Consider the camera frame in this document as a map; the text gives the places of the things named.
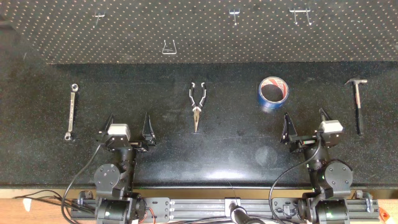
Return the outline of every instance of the white tag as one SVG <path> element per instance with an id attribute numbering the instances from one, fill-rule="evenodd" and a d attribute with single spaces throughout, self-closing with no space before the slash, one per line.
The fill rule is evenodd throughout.
<path id="1" fill-rule="evenodd" d="M 24 198 L 22 200 L 22 203 L 24 204 L 25 210 L 27 212 L 30 212 L 30 205 L 32 205 L 32 199 L 29 198 Z"/>

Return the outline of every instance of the perforated board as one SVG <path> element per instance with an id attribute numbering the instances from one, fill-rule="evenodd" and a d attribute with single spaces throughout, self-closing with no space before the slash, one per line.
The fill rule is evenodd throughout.
<path id="1" fill-rule="evenodd" d="M 6 0 L 47 63 L 397 60 L 395 1 Z M 294 14 L 289 9 L 310 9 Z M 230 10 L 238 10 L 236 25 Z M 98 19 L 94 15 L 105 13 Z M 164 55 L 177 48 L 175 55 Z"/>

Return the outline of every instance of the combination wrench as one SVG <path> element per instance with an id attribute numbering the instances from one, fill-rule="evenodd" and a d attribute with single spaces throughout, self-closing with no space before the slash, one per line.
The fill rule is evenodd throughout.
<path id="1" fill-rule="evenodd" d="M 68 132 L 65 134 L 65 140 L 72 140 L 73 131 L 73 114 L 75 112 L 75 97 L 76 92 L 79 90 L 79 86 L 74 83 L 72 84 L 72 91 L 70 92 L 70 110 L 69 110 L 69 127 Z"/>

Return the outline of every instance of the roll of tape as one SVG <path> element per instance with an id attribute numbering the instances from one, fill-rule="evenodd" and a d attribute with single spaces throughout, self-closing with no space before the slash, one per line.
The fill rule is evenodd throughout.
<path id="1" fill-rule="evenodd" d="M 262 92 L 263 88 L 270 87 L 270 86 L 267 86 L 267 85 L 274 85 L 274 86 L 278 87 L 278 89 L 274 88 L 274 89 L 271 89 L 271 91 L 279 91 L 279 90 L 281 90 L 282 91 L 282 99 L 279 100 L 279 101 L 268 100 L 267 96 L 264 96 L 263 92 Z M 289 88 L 288 88 L 286 82 L 283 81 L 281 78 L 268 77 L 268 78 L 265 78 L 260 83 L 258 97 L 259 97 L 259 103 L 260 103 L 260 105 L 262 107 L 270 108 L 270 109 L 279 108 L 285 103 L 288 95 L 289 95 Z"/>

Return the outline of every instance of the black table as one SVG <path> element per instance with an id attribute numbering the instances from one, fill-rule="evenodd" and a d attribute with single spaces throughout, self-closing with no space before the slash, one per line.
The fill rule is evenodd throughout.
<path id="1" fill-rule="evenodd" d="M 319 108 L 345 127 L 330 149 L 354 169 L 354 187 L 398 187 L 398 63 L 305 62 L 223 64 L 44 65 L 34 53 L 1 52 L 0 181 L 2 188 L 65 187 L 96 148 L 95 133 L 110 113 L 127 123 L 132 140 L 151 116 L 157 147 L 137 157 L 137 188 L 270 187 L 303 161 L 279 143 L 288 111 L 299 135 L 320 124 Z M 290 95 L 272 113 L 257 102 L 260 81 L 284 79 Z M 365 137 L 356 134 L 353 77 L 360 86 Z M 194 133 L 188 100 L 191 82 L 206 82 L 208 98 Z M 74 141 L 65 141 L 70 85 L 78 92 Z M 101 150 L 77 187 L 92 187 L 93 174 L 112 154 Z M 301 167 L 279 184 L 310 186 Z"/>

